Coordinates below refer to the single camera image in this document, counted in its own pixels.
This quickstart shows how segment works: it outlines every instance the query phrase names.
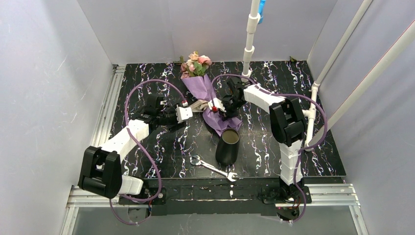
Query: blue object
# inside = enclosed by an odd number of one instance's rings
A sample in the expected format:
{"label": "blue object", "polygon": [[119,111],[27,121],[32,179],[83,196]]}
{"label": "blue object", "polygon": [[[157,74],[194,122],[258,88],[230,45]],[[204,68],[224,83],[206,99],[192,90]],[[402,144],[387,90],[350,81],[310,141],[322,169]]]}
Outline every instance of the blue object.
{"label": "blue object", "polygon": [[261,19],[259,20],[258,24],[262,23],[262,18],[264,17],[262,15],[262,11],[264,10],[264,5],[265,5],[265,0],[261,0],[261,2],[259,3],[259,8],[258,8],[258,13],[261,16]]}

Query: wrench head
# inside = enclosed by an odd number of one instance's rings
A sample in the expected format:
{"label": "wrench head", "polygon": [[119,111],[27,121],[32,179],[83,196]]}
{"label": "wrench head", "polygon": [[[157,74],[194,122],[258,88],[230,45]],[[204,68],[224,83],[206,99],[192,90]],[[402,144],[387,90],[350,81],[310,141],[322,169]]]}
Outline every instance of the wrench head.
{"label": "wrench head", "polygon": [[229,181],[231,181],[231,182],[235,182],[236,179],[234,179],[234,177],[238,177],[238,174],[237,173],[233,173],[233,172],[229,172],[228,173],[228,176],[227,176],[227,179]]}
{"label": "wrench head", "polygon": [[200,156],[199,155],[193,155],[190,157],[190,164],[192,165],[201,165],[202,163],[200,162]]}

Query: white pole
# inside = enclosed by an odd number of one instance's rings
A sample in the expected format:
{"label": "white pole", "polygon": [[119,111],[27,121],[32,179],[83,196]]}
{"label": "white pole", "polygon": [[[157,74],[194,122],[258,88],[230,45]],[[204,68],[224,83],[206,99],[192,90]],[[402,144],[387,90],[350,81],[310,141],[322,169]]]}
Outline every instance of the white pole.
{"label": "white pole", "polygon": [[324,66],[322,72],[320,73],[317,80],[314,82],[313,86],[320,86],[322,80],[326,76],[327,72],[330,70],[331,66],[333,65],[334,61],[336,60],[337,56],[339,56],[340,51],[342,51],[343,47],[345,46],[346,42],[350,38],[351,34],[353,33],[354,29],[356,28],[357,24],[359,23],[360,19],[365,14],[366,10],[368,9],[369,5],[372,3],[372,0],[364,0],[360,5],[359,9],[354,15],[353,19],[351,20],[349,26],[347,27],[345,33],[343,34],[342,38],[340,39],[339,43],[337,44],[336,48],[334,49],[333,53],[331,54],[330,58],[328,59],[326,65]]}
{"label": "white pole", "polygon": [[[354,15],[353,19],[351,20],[349,26],[347,27],[345,33],[343,34],[342,38],[340,39],[339,43],[337,44],[336,48],[334,48],[333,53],[331,54],[330,58],[328,59],[326,65],[324,66],[322,72],[320,73],[319,77],[316,81],[314,81],[313,86],[311,87],[311,99],[313,101],[317,100],[317,92],[319,91],[319,86],[322,80],[325,78],[327,72],[330,70],[331,66],[333,65],[334,61],[342,51],[343,47],[345,46],[346,42],[349,40],[351,34],[353,33],[354,29],[356,28],[357,24],[365,14],[366,10],[368,9],[369,5],[372,3],[372,0],[363,0],[362,4],[360,5],[359,9],[357,10],[356,14]],[[314,121],[316,119],[316,106],[314,104],[310,105],[309,109],[309,116],[307,119],[307,136],[305,138],[305,146],[309,146],[311,139],[313,138],[314,133]]]}
{"label": "white pole", "polygon": [[258,13],[259,2],[260,0],[252,0],[251,12],[249,13],[248,17],[247,43],[244,50],[244,69],[242,71],[242,75],[246,77],[250,77],[252,73],[252,71],[249,70],[249,63],[251,62],[252,54],[255,50],[255,47],[253,46],[254,33],[256,31],[256,26],[261,19],[261,16]]}
{"label": "white pole", "polygon": [[[391,65],[391,63],[398,57],[398,55],[415,39],[415,20],[396,40],[391,48],[380,58],[376,65],[363,78],[360,84],[354,89],[349,97],[340,105],[333,116],[328,120],[328,129],[345,114],[345,112],[356,102],[356,100],[368,89],[370,85]],[[315,144],[323,135],[324,127],[321,128],[317,134],[312,138],[309,145]]]}

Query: purple wrapping paper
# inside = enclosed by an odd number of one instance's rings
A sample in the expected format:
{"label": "purple wrapping paper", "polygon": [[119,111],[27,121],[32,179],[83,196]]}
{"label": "purple wrapping paper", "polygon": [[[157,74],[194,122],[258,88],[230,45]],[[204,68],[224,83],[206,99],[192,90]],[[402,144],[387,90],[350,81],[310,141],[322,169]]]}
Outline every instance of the purple wrapping paper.
{"label": "purple wrapping paper", "polygon": [[[203,77],[182,78],[182,81],[196,99],[210,101],[209,90],[211,81],[206,74]],[[203,111],[203,119],[216,131],[216,133],[218,133],[219,136],[221,136],[222,132],[227,128],[239,130],[242,126],[242,121],[237,117],[223,121],[219,113],[214,113],[209,108]]]}

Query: black vase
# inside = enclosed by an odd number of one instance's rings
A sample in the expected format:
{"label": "black vase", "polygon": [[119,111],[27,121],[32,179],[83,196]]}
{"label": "black vase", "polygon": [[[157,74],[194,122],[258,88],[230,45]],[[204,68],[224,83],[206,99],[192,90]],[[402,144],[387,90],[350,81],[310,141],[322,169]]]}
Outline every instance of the black vase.
{"label": "black vase", "polygon": [[239,133],[232,129],[226,129],[216,147],[216,161],[221,165],[232,165],[238,158]]}

